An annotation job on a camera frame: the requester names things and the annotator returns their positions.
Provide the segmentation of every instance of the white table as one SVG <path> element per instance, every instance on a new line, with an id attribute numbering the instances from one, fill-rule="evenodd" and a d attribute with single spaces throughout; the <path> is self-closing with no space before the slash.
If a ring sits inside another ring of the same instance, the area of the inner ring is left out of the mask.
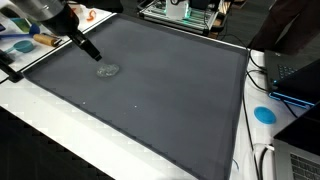
<path id="1" fill-rule="evenodd" d="M 252 56 L 263 65 L 263 53 L 252 51 Z M 264 85 L 263 76 L 252 76 L 259 85 Z M 246 82 L 245 97 L 254 143 L 271 143 L 273 135 L 294 119 L 281 102 L 268 98 L 250 80 Z M 0 84 L 0 106 L 117 180 L 195 179 L 153 151 L 26 79 L 16 84 L 10 81 Z M 278 118 L 276 124 L 264 125 L 256 120 L 253 110 L 257 106 L 270 108 Z M 299 108 L 293 109 L 297 114 L 303 112 Z M 231 180 L 256 179 L 250 148 L 242 109 L 234 151 L 239 171 L 233 164 Z M 265 179 L 272 180 L 273 171 L 272 154 L 268 153 Z"/>
<path id="2" fill-rule="evenodd" d="M 88 32 L 95 26 L 99 25 L 101 22 L 103 22 L 104 19 L 111 17 L 113 14 L 111 12 L 99 10 L 99 9 L 92 9 L 96 12 L 96 18 L 93 21 L 87 22 L 86 18 L 89 14 L 89 11 L 91 9 L 87 9 L 84 6 L 81 6 L 82 13 L 78 15 L 79 17 L 79 26 L 78 29 L 84 33 Z M 23 33 L 21 30 L 9 19 L 5 18 L 1 13 L 0 13 L 0 22 L 6 27 L 6 30 L 3 32 L 0 32 L 0 34 L 14 34 L 14 33 Z M 44 26 L 40 26 L 41 33 L 49 33 L 50 31 L 45 28 Z M 9 53 L 10 57 L 15 60 L 14 63 L 10 65 L 12 69 L 15 71 L 20 71 L 24 67 L 33 64 L 40 60 L 42 57 L 47 56 L 54 51 L 57 51 L 60 49 L 63 45 L 70 43 L 70 39 L 67 36 L 61 37 L 63 39 L 63 43 L 55 48 L 47 45 L 40 44 L 33 40 L 32 38 L 10 38 L 10 39 L 2 39 L 0 40 L 0 49 L 2 50 L 7 50 L 11 48 L 16 42 L 19 42 L 21 40 L 30 40 L 34 46 L 35 49 L 32 50 L 29 53 L 22 53 L 18 51 L 12 51 Z M 4 79 L 6 79 L 8 76 L 0 72 L 0 82 Z"/>

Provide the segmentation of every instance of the gray fabric sheet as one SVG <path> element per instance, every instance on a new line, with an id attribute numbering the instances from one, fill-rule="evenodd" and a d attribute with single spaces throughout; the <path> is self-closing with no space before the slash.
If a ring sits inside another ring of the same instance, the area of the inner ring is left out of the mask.
<path id="1" fill-rule="evenodd" d="M 246 52 L 124 16 L 88 36 L 100 62 L 72 44 L 25 76 L 195 177 L 228 179 Z M 98 77 L 103 63 L 120 71 Z"/>

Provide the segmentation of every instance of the laptop screen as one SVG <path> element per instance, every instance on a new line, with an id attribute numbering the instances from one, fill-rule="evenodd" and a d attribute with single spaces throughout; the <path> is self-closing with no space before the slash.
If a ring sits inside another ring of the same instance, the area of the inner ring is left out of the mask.
<path id="1" fill-rule="evenodd" d="M 275 139 L 320 155 L 320 102 L 279 132 Z"/>

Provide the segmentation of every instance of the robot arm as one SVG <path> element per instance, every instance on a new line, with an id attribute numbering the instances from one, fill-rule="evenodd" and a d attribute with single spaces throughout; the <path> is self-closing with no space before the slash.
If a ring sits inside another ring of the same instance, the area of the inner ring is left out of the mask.
<path id="1" fill-rule="evenodd" d="M 65 1 L 61 0 L 10 0 L 28 16 L 41 22 L 51 32 L 59 36 L 69 36 L 93 59 L 102 57 L 97 48 L 78 30 L 79 18 Z"/>

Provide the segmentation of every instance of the blue object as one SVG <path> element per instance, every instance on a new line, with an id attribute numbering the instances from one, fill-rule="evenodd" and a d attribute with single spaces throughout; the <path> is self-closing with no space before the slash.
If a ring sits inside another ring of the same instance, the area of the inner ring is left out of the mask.
<path id="1" fill-rule="evenodd" d="M 273 92 L 273 94 L 278 95 L 278 96 L 282 96 L 282 97 L 285 97 L 285 98 L 288 98 L 288 99 L 292 99 L 292 100 L 304 103 L 306 105 L 310 105 L 310 106 L 314 106 L 315 105 L 313 103 L 310 103 L 310 102 L 307 102 L 307 101 L 303 101 L 303 100 L 300 100 L 300 99 L 296 99 L 296 98 L 293 98 L 293 97 L 290 97 L 290 96 L 286 96 L 286 95 L 283 95 L 283 94 L 280 94 L 280 93 L 277 93 L 277 92 Z"/>
<path id="2" fill-rule="evenodd" d="M 269 94 L 269 97 L 272 98 L 272 99 L 278 100 L 278 101 L 283 101 L 283 102 L 286 102 L 286 103 L 288 103 L 288 104 L 301 107 L 301 108 L 303 108 L 303 109 L 308 109 L 308 105 L 302 106 L 302 105 L 300 105 L 300 104 L 297 104 L 297 103 L 294 103 L 294 102 L 291 102 L 291 101 L 281 100 L 280 98 L 274 97 L 271 93 Z"/>
<path id="3" fill-rule="evenodd" d="M 264 124 L 273 124 L 276 122 L 276 116 L 270 109 L 266 107 L 256 107 L 254 109 L 254 115 L 260 122 Z"/>
<path id="4" fill-rule="evenodd" d="M 19 52 L 27 53 L 27 52 L 32 51 L 33 49 L 34 49 L 34 46 L 33 46 L 32 42 L 24 40 L 24 41 L 19 41 L 19 42 L 15 43 L 12 48 L 6 50 L 5 52 L 9 53 L 13 50 L 17 50 Z"/>
<path id="5" fill-rule="evenodd" d="M 28 34 L 3 34 L 3 35 L 0 35 L 0 39 L 3 39 L 3 38 L 19 38 L 19 37 L 33 38 L 33 35 L 39 34 L 39 33 L 40 33 L 39 26 L 37 26 L 36 24 L 32 24 Z"/>

